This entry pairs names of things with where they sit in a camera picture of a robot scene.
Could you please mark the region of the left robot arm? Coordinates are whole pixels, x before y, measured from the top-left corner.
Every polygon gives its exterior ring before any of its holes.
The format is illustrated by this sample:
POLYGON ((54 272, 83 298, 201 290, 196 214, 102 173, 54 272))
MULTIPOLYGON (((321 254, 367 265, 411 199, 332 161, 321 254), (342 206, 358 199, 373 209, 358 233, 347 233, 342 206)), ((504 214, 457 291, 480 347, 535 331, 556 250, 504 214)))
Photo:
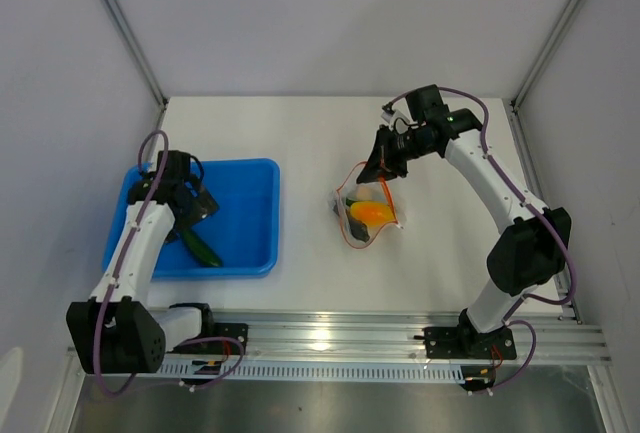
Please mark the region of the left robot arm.
POLYGON ((177 303, 154 316, 146 302, 165 245, 179 241, 199 265, 222 266, 194 230, 218 209, 204 185, 202 163, 189 153, 161 152, 156 170, 141 172, 127 192, 124 226, 105 273, 88 300, 71 303, 66 313, 85 372, 154 373, 177 347, 204 353, 215 345, 207 304, 177 303))

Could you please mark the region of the yellow orange mango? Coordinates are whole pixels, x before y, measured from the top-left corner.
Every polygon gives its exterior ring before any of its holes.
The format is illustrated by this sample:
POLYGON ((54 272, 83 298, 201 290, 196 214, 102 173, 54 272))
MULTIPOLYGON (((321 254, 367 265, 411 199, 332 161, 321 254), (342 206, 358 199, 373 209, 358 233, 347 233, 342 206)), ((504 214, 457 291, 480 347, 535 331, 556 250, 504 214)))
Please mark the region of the yellow orange mango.
POLYGON ((392 208, 386 203, 376 201, 353 203, 351 205, 351 214, 370 228, 379 228, 396 221, 392 208))

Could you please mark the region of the dark green cucumber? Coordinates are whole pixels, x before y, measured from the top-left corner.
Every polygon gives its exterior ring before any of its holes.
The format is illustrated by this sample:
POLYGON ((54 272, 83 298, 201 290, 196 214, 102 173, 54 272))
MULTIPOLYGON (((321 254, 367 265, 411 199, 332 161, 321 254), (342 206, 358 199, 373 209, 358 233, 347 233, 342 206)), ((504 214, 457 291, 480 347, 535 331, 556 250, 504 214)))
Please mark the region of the dark green cucumber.
POLYGON ((183 229, 179 236, 187 251, 201 266, 220 268, 224 265, 219 255, 193 229, 183 229))

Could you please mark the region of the grey toy fish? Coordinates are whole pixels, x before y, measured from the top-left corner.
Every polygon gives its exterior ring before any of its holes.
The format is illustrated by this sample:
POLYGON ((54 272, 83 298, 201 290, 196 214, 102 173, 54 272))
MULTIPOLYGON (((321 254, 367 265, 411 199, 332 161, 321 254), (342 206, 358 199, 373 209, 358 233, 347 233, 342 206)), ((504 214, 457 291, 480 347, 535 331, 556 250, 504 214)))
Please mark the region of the grey toy fish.
POLYGON ((351 214, 350 203, 347 203, 345 208, 347 222, 344 222, 342 220, 342 217, 338 211, 338 204, 336 202, 333 202, 331 204, 331 208, 333 213, 338 217, 340 225, 346 227, 346 231, 351 235, 353 239, 361 243, 368 243, 371 240, 368 227, 362 221, 357 220, 351 214))

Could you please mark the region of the clear zip bag orange zipper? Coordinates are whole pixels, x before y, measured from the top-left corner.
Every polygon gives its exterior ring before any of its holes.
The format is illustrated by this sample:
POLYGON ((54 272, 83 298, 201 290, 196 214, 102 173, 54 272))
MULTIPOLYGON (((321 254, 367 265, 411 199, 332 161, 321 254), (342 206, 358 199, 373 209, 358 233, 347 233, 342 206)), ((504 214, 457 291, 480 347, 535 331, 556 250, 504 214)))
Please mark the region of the clear zip bag orange zipper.
POLYGON ((378 179, 363 184, 356 182, 365 164, 365 161, 356 163, 328 198, 342 239, 356 250, 369 247, 385 229, 403 229, 406 223, 403 205, 394 197, 386 180, 378 179))

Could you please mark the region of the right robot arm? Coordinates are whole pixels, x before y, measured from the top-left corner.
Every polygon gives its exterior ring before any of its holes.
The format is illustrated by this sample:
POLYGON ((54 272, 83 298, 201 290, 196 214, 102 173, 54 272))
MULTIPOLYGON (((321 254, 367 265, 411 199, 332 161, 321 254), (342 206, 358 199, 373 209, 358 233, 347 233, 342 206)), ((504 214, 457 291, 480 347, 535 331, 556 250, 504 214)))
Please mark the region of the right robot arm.
POLYGON ((539 300, 535 290, 563 269, 572 269, 568 244, 571 218, 563 208, 551 209, 526 191, 490 148, 489 117, 468 108, 451 110, 445 88, 420 87, 401 94, 409 113, 383 108, 383 125, 356 181, 390 181, 408 174, 409 161, 429 154, 445 159, 469 183, 493 219, 499 238, 487 260, 489 281, 475 302, 460 315, 458 348, 479 356, 493 342, 520 304, 539 300))

